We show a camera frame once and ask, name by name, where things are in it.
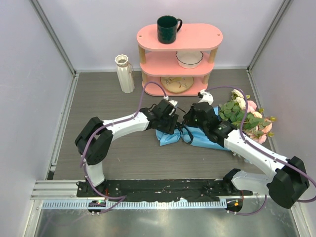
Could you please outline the black ribbon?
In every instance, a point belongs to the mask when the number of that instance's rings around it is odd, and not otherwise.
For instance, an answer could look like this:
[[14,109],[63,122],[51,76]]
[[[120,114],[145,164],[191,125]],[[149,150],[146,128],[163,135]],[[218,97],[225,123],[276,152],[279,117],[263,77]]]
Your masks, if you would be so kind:
[[[182,139],[182,141],[188,145],[191,145],[194,139],[193,134],[190,132],[190,130],[188,129],[188,126],[185,125],[184,122],[180,123],[180,122],[176,122],[176,128],[178,129],[178,131],[180,132],[180,137]],[[189,140],[186,141],[185,140],[185,135],[187,135],[189,137]]]

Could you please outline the blue wrapping paper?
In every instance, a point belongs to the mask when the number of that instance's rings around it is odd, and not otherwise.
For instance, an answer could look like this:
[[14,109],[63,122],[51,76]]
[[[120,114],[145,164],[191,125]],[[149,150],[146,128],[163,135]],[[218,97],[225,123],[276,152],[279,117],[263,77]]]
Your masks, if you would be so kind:
[[[218,115],[218,108],[217,107],[214,108],[214,111],[215,111],[215,114]],[[194,139],[193,139],[191,146],[217,149],[217,150],[222,150],[222,151],[229,150],[229,149],[225,148],[223,145],[219,144],[218,143],[219,140],[211,141],[209,139],[209,135],[211,134],[210,131],[203,132],[200,128],[189,127],[189,126],[188,126],[188,129],[190,130],[190,132],[194,136]],[[156,137],[159,140],[161,146],[169,145],[169,144],[176,143],[176,142],[182,140],[180,137],[180,132],[178,131],[178,129],[176,127],[175,127],[173,134],[167,134],[167,133],[163,133],[163,132],[156,130]],[[189,137],[187,135],[185,135],[185,140],[186,141],[189,140]]]

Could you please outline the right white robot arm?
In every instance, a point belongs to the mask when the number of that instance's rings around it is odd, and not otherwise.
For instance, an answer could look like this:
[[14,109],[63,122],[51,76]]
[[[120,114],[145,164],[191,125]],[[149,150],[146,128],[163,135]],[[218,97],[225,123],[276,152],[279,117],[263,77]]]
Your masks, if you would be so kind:
[[194,103],[183,119],[186,125],[201,129],[211,142],[244,157],[263,172],[231,170],[223,182],[225,193],[253,191],[269,195],[279,206],[290,209],[309,188],[305,165],[300,158],[276,154],[246,137],[229,121],[220,121],[209,103]]

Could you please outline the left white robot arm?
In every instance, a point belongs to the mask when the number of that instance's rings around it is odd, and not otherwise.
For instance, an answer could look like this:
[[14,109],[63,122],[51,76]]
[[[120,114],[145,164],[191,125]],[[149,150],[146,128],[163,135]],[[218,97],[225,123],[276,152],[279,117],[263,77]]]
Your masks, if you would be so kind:
[[141,108],[134,114],[113,120],[100,120],[93,117],[75,139],[81,155],[86,179],[90,181],[88,191],[100,197],[105,191],[105,177],[102,162],[109,147],[116,139],[150,129],[173,134],[178,115],[175,114],[178,102],[163,98],[151,108]]

